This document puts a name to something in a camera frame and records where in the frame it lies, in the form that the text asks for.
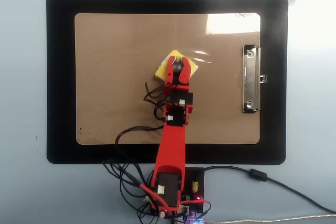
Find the yellow sponge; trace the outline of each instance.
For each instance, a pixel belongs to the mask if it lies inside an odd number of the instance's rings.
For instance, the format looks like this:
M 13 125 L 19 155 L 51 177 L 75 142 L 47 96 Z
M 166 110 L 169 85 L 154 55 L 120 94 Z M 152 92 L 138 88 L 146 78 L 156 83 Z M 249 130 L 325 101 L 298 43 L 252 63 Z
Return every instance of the yellow sponge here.
M 168 60 L 170 58 L 170 56 L 176 56 L 176 61 L 179 62 L 181 61 L 182 57 L 185 57 L 184 55 L 182 55 L 179 51 L 177 50 L 173 50 L 171 51 L 171 53 L 161 62 L 159 68 L 157 69 L 156 73 L 155 73 L 155 77 L 165 81 L 166 79 L 166 72 L 167 72 L 167 64 L 168 64 Z M 191 73 L 190 73 L 190 77 L 194 74 L 194 72 L 196 72 L 196 70 L 198 69 L 198 65 L 196 65 L 191 59 L 189 59 L 188 57 L 185 57 L 188 59 L 190 67 L 191 67 Z

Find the clipboard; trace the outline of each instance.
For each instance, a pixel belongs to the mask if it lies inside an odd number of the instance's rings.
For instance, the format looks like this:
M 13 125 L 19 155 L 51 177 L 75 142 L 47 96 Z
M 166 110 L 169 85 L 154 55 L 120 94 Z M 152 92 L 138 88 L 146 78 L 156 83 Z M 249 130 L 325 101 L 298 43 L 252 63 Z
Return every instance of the clipboard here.
M 66 10 L 74 1 L 77 5 Z M 115 9 L 108 1 L 123 4 Z M 286 8 L 274 18 L 269 15 L 275 7 L 283 10 L 288 4 L 273 0 L 271 10 L 265 8 L 266 0 L 251 1 L 254 5 L 244 6 L 244 0 L 47 0 L 48 159 L 99 163 L 113 156 L 122 162 L 114 152 L 116 135 L 132 126 L 160 124 L 152 116 L 152 105 L 142 101 L 144 83 L 153 88 L 160 84 L 153 74 L 166 55 L 177 49 L 199 66 L 190 82 L 195 109 L 186 133 L 187 162 L 281 163 L 285 159 L 287 25 L 277 25 L 282 36 L 264 25 L 273 19 L 287 24 Z M 135 2 L 148 5 L 131 5 Z M 177 8 L 182 2 L 188 4 Z M 61 16 L 55 15 L 55 8 Z M 58 19 L 67 21 L 63 29 L 53 25 Z M 276 40 L 269 38 L 269 44 L 263 44 L 266 34 Z M 71 43 L 63 41 L 68 46 L 56 49 L 61 35 Z M 275 59 L 268 52 L 272 46 L 280 49 Z M 55 50 L 68 57 L 56 57 Z M 62 83 L 55 78 L 61 76 L 66 95 L 55 96 L 55 88 Z M 281 102 L 278 113 L 272 108 L 271 117 L 265 100 L 270 96 Z M 60 114 L 69 117 L 60 120 Z M 272 128 L 265 128 L 269 123 Z M 59 131 L 64 130 L 66 141 L 60 140 Z M 154 163 L 160 139 L 160 132 L 136 132 L 125 135 L 121 143 L 139 163 Z

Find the cable ferrite bead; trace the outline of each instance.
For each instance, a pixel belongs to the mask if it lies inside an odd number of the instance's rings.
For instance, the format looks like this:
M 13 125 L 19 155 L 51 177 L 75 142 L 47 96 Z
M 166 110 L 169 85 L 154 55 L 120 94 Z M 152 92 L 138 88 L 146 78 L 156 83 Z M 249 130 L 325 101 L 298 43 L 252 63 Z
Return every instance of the cable ferrite bead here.
M 267 181 L 267 173 L 263 173 L 259 170 L 255 170 L 255 169 L 251 169 L 250 172 L 249 172 L 249 176 L 251 178 L 255 178 L 257 180 L 260 180 L 260 181 Z

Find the white cable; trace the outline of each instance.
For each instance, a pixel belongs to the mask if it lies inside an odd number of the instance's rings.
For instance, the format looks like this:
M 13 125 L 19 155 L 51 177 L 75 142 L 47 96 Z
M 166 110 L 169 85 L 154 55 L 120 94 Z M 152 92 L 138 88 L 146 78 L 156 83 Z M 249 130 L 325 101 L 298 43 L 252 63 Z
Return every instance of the white cable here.
M 235 223 L 244 223 L 244 222 L 254 222 L 254 223 L 273 223 L 280 221 L 289 221 L 289 220 L 303 220 L 303 219 L 313 219 L 313 218 L 326 218 L 326 217 L 336 217 L 336 215 L 309 215 L 309 216 L 300 216 L 300 217 L 291 217 L 291 218 L 282 218 L 275 220 L 229 220 L 222 222 L 209 222 L 205 221 L 206 224 L 235 224 Z

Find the brown clipboard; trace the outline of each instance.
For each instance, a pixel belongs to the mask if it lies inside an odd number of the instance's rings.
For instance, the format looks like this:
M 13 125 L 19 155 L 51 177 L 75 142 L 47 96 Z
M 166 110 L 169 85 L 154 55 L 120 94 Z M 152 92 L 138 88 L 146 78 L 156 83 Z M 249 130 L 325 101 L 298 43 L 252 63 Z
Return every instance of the brown clipboard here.
M 260 45 L 260 17 L 256 16 L 77 14 L 77 142 L 113 144 L 129 127 L 160 126 L 153 105 L 143 101 L 144 84 L 150 89 L 163 84 L 154 73 L 176 49 L 198 65 L 190 81 L 194 110 L 186 143 L 258 143 L 259 113 L 242 110 L 243 47 Z M 120 144 L 160 140 L 161 131 L 138 131 L 123 136 Z

